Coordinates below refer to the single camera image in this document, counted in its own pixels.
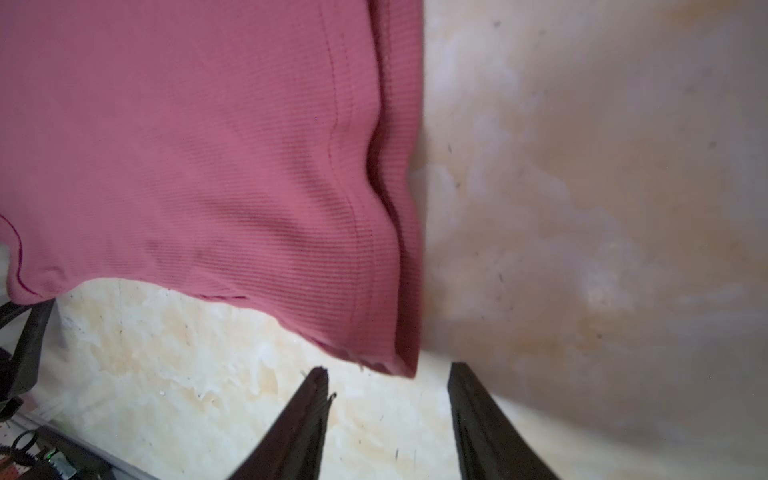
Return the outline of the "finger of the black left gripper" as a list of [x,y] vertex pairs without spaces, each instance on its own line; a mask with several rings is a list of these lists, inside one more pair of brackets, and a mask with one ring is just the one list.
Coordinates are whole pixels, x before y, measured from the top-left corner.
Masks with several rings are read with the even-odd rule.
[[1,419],[11,419],[23,405],[21,396],[38,381],[43,340],[55,300],[34,305],[7,302],[1,306],[1,328],[28,313],[13,353],[1,349]]

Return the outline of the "pink tank top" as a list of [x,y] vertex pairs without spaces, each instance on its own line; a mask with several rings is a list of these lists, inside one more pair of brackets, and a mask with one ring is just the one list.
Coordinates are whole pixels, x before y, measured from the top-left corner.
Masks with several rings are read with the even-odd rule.
[[422,63],[419,1],[3,2],[10,298],[148,282],[413,377]]

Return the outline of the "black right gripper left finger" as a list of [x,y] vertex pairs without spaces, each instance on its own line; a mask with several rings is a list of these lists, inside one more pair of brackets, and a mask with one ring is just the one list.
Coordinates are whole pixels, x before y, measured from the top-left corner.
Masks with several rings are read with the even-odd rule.
[[328,371],[313,368],[253,452],[230,480],[317,480],[329,410]]

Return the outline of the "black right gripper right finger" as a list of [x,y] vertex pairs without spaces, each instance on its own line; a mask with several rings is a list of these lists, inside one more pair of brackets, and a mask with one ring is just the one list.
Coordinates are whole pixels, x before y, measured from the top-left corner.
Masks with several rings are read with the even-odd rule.
[[451,364],[447,390],[463,480],[557,480],[468,364]]

